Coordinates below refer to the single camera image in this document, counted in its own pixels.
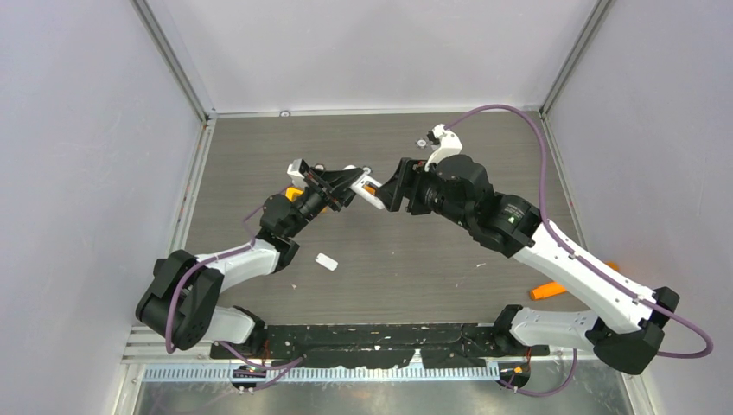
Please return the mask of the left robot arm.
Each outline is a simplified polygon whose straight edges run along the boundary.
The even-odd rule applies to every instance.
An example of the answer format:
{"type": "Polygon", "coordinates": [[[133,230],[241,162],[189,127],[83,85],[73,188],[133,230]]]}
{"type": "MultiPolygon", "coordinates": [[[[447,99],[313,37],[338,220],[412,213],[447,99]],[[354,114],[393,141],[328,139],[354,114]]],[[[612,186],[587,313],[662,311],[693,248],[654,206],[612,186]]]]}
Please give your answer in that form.
{"type": "Polygon", "coordinates": [[[299,249],[294,238],[321,212],[339,212],[355,197],[382,206],[381,184],[368,168],[323,170],[296,160],[287,173],[291,185],[264,201],[259,230],[244,245],[199,255],[179,249],[156,260],[135,317],[163,337],[168,352],[211,341],[228,343],[245,358],[258,356],[263,321],[240,306],[221,307],[220,294],[289,266],[299,249]]]}

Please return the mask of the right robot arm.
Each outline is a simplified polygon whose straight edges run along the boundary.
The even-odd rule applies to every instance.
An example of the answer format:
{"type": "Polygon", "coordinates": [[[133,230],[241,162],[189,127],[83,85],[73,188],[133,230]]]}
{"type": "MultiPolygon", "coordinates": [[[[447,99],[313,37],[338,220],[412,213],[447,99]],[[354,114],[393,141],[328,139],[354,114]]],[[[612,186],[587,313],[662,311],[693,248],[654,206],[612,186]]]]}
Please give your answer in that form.
{"type": "Polygon", "coordinates": [[[545,224],[539,209],[518,195],[494,191],[486,169],[466,155],[428,167],[403,158],[375,195],[386,210],[403,201],[412,215],[439,214],[465,229],[484,248],[540,271],[588,306],[586,311],[539,311],[510,304],[494,321],[494,345],[503,354],[533,346],[592,352],[609,367],[641,374],[657,356],[668,316],[625,294],[673,311],[679,295],[668,287],[651,290],[625,279],[586,252],[558,228],[545,224]]]}

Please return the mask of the white battery cover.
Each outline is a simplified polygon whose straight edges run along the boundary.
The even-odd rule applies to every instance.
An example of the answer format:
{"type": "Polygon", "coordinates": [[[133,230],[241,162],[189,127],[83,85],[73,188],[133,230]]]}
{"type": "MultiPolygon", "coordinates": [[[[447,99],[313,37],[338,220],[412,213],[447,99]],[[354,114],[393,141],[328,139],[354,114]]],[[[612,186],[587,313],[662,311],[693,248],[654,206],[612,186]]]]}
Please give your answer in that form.
{"type": "Polygon", "coordinates": [[[335,271],[339,264],[335,259],[322,252],[316,255],[315,262],[329,271],[335,271]]]}

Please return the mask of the white remote control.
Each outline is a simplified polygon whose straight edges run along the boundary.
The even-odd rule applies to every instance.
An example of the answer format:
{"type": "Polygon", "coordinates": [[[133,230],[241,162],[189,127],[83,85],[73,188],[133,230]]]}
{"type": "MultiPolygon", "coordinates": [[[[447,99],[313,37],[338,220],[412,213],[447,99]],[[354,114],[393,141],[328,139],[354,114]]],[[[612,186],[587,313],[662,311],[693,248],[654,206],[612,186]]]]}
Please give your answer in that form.
{"type": "Polygon", "coordinates": [[[379,210],[384,210],[385,207],[382,202],[376,197],[376,195],[369,194],[364,186],[375,188],[376,191],[382,186],[382,183],[371,177],[369,174],[363,173],[356,181],[354,181],[349,188],[352,189],[356,195],[367,201],[369,204],[379,210]]]}

